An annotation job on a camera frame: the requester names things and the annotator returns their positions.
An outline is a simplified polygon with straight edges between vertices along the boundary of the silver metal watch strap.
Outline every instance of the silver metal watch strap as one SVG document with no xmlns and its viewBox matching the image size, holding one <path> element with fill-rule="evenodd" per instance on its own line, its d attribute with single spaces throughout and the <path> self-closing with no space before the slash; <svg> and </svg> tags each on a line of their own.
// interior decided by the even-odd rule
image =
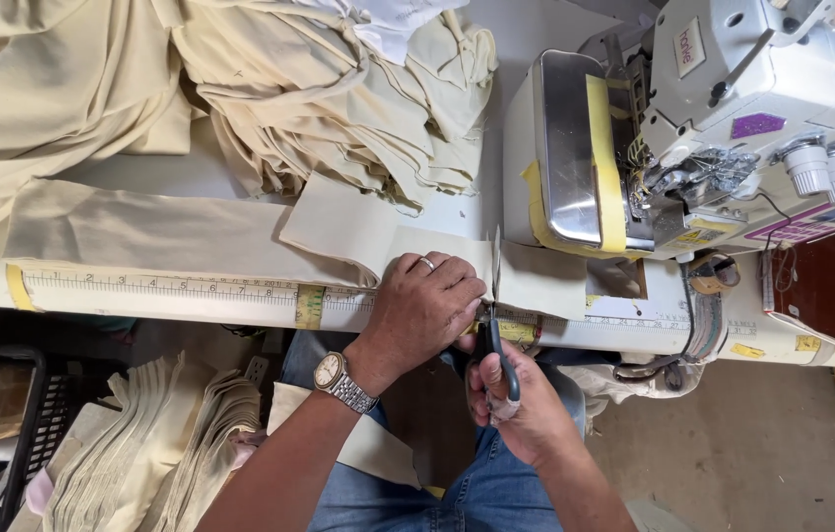
<svg viewBox="0 0 835 532">
<path fill-rule="evenodd" d="M 377 404 L 377 399 L 364 393 L 364 390 L 344 371 L 341 372 L 339 380 L 329 387 L 329 393 L 341 399 L 359 414 L 367 414 Z"/>
</svg>

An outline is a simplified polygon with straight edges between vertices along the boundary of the watch face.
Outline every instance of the watch face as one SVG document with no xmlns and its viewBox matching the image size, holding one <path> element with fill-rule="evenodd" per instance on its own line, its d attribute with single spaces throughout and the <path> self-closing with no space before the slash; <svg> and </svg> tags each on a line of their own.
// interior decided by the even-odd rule
<svg viewBox="0 0 835 532">
<path fill-rule="evenodd" d="M 341 359 L 334 353 L 329 353 L 315 369 L 315 385 L 319 387 L 329 386 L 339 377 Z"/>
</svg>

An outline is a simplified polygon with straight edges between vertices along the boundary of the person's lap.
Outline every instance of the person's lap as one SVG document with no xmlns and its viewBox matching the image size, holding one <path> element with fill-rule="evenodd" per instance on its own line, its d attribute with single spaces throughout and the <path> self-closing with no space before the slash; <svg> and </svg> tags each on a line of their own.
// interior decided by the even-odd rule
<svg viewBox="0 0 835 532">
<path fill-rule="evenodd" d="M 311 389 L 312 372 L 319 361 L 329 351 L 344 350 L 356 336 L 297 332 L 280 381 Z M 554 367 L 542 369 L 584 432 L 582 391 Z M 368 416 L 388 428 L 380 402 Z M 535 470 L 510 453 L 492 427 L 477 428 L 476 457 L 442 501 L 426 490 L 394 484 L 336 463 L 308 526 L 310 532 L 506 529 L 561 530 L 561 526 Z"/>
</svg>

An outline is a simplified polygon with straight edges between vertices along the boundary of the silver ring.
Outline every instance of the silver ring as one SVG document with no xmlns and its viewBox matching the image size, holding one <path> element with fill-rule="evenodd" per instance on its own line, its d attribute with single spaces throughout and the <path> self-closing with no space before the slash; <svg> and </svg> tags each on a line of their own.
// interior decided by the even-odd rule
<svg viewBox="0 0 835 532">
<path fill-rule="evenodd" d="M 427 260 L 427 258 L 426 258 L 426 257 L 421 257 L 421 258 L 420 258 L 420 259 L 418 259 L 418 260 L 420 260 L 420 261 L 421 261 L 421 262 L 423 262 L 424 264 L 427 264 L 427 265 L 428 265 L 428 267 L 430 267 L 430 268 L 431 268 L 431 273 L 433 273 L 433 272 L 434 272 L 434 270 L 436 270 L 436 269 L 437 269 L 437 268 L 434 266 L 434 263 L 433 263 L 433 262 L 431 262 L 430 260 Z"/>
</svg>

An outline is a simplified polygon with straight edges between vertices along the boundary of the hand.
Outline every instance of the hand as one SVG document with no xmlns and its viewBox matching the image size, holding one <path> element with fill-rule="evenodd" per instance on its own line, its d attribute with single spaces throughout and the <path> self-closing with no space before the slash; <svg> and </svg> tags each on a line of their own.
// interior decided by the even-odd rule
<svg viewBox="0 0 835 532">
<path fill-rule="evenodd" d="M 475 344 L 476 337 L 468 334 L 460 338 L 458 346 L 471 352 Z M 539 468 L 559 453 L 565 453 L 572 442 L 581 441 L 578 425 L 533 359 L 505 340 L 502 340 L 502 352 L 516 369 L 520 405 L 516 416 L 501 421 L 498 430 L 511 453 L 522 462 Z M 471 365 L 467 379 L 470 412 L 477 425 L 484 427 L 489 424 L 489 411 L 483 386 L 501 399 L 505 399 L 509 391 L 502 377 L 500 356 L 490 353 L 478 365 Z"/>
<path fill-rule="evenodd" d="M 432 272 L 420 258 L 398 259 L 378 288 L 368 325 L 343 352 L 352 380 L 371 397 L 450 345 L 473 322 L 486 293 L 469 262 L 430 252 Z"/>
</svg>

